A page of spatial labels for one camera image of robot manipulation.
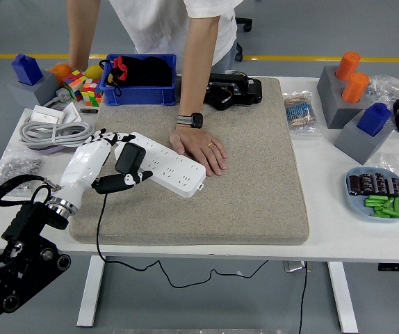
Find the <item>green battery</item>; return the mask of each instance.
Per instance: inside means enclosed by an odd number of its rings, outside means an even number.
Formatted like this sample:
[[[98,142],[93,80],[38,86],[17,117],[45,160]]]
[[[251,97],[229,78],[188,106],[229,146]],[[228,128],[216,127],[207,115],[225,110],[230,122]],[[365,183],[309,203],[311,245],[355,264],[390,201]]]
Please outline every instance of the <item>green battery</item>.
[[[398,212],[394,212],[394,211],[392,211],[392,210],[390,210],[390,209],[383,209],[382,210],[382,213],[383,214],[389,214],[391,217],[394,217],[394,218],[399,218],[399,213]]]
[[[365,199],[365,203],[380,203],[384,204],[386,201],[384,200],[370,200],[370,199]]]
[[[381,196],[381,195],[369,195],[368,198],[370,200],[388,200],[388,196]]]
[[[399,197],[394,198],[394,212],[399,212]]]
[[[393,199],[393,198],[390,198],[389,200],[387,200],[387,201],[383,204],[383,206],[384,206],[384,207],[389,207],[389,206],[391,205],[392,202],[394,202],[394,199]]]
[[[367,203],[365,202],[365,207],[382,207],[382,203]]]
[[[371,214],[372,217],[391,218],[389,214]]]

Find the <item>human arm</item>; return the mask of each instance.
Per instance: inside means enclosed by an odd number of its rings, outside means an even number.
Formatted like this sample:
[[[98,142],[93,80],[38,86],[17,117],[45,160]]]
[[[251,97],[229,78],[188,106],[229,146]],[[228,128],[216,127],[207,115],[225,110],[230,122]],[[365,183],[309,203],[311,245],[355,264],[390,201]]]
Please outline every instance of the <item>human arm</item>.
[[[70,31],[68,65],[73,70],[88,67],[101,0],[67,0],[67,21]]]
[[[190,18],[182,68],[179,115],[190,116],[202,110],[212,67],[220,17]],[[177,125],[170,135],[173,148],[183,154],[189,151],[206,167],[206,174],[221,175],[226,169],[227,153],[223,144],[205,129]]]

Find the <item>felt pad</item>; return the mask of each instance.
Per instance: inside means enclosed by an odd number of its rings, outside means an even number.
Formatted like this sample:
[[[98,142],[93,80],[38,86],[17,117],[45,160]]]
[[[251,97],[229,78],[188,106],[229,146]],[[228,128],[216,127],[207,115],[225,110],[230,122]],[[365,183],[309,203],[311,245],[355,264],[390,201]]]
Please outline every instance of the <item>felt pad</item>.
[[[224,144],[223,175],[183,198],[147,180],[108,195],[102,244],[174,246],[200,244],[298,245],[309,235],[307,211],[295,165],[282,92],[275,78],[259,78],[263,100],[217,111],[204,105],[204,128]],[[97,129],[139,132],[172,148],[169,135],[179,105],[102,105]],[[114,154],[101,175],[116,174]],[[84,193],[72,217],[71,236],[95,243],[103,195]]]

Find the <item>smartwatch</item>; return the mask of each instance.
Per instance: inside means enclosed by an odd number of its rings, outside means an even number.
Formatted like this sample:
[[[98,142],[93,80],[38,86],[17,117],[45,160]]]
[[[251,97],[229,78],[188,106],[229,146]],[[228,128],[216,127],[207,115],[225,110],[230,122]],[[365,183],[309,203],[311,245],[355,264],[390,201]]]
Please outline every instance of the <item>smartwatch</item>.
[[[177,124],[187,124],[195,129],[201,129],[202,113],[193,113],[192,116],[178,116]]]

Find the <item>office chair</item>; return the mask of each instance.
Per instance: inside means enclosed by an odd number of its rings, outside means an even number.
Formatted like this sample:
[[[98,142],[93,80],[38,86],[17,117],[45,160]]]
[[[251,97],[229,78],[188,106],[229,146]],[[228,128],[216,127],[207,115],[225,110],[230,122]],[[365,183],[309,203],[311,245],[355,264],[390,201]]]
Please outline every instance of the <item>office chair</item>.
[[[237,24],[244,24],[243,30],[248,33],[249,31],[252,30],[252,19],[245,19],[243,17],[236,17],[235,21]],[[236,61],[242,61],[243,60],[243,48],[239,43],[236,43],[236,55],[235,55],[235,60]]]

